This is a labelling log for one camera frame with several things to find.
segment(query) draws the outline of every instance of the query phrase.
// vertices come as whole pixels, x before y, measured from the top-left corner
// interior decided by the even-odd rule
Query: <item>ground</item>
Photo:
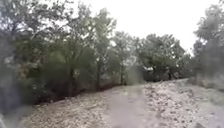
[[[22,128],[224,128],[223,120],[222,92],[177,80],[116,87],[35,106],[19,124]]]

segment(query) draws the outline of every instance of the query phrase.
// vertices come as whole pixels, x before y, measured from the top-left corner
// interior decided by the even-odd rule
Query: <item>sandy ground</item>
[[[116,87],[36,106],[16,127],[224,128],[224,94],[186,80]]]

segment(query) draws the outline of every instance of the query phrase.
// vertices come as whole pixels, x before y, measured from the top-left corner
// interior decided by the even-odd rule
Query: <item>dirt path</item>
[[[185,80],[117,87],[35,108],[23,128],[224,128],[224,94]]]

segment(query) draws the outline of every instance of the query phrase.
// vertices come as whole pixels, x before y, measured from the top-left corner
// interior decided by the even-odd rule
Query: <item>tree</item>
[[[132,45],[133,39],[124,32],[116,32],[113,40],[115,42],[115,52],[119,59],[120,84],[124,85],[126,83],[125,73],[126,67],[128,66],[127,61],[131,55],[130,45]]]
[[[110,36],[116,25],[113,18],[108,17],[109,13],[106,9],[100,10],[100,13],[94,17],[95,34],[94,49],[96,56],[96,89],[100,88],[101,76],[104,73],[105,62],[107,61],[108,48],[110,45]]]
[[[199,22],[195,34],[198,41],[194,44],[194,60],[197,73],[213,76],[223,72],[223,19],[221,5],[212,5]]]
[[[179,40],[172,35],[148,35],[142,40],[138,50],[140,63],[146,68],[153,69],[154,81],[176,77],[174,73],[178,72],[178,63],[184,55],[185,51]]]

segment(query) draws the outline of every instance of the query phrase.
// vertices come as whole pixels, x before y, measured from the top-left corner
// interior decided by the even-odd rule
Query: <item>foliage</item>
[[[208,8],[199,22],[193,59],[196,73],[213,76],[223,72],[223,19],[224,12],[220,4]]]
[[[179,40],[114,33],[116,20],[106,9],[93,15],[81,3],[75,12],[70,1],[38,0],[0,0],[0,6],[0,37],[12,46],[17,86],[26,102],[189,74],[191,57]]]

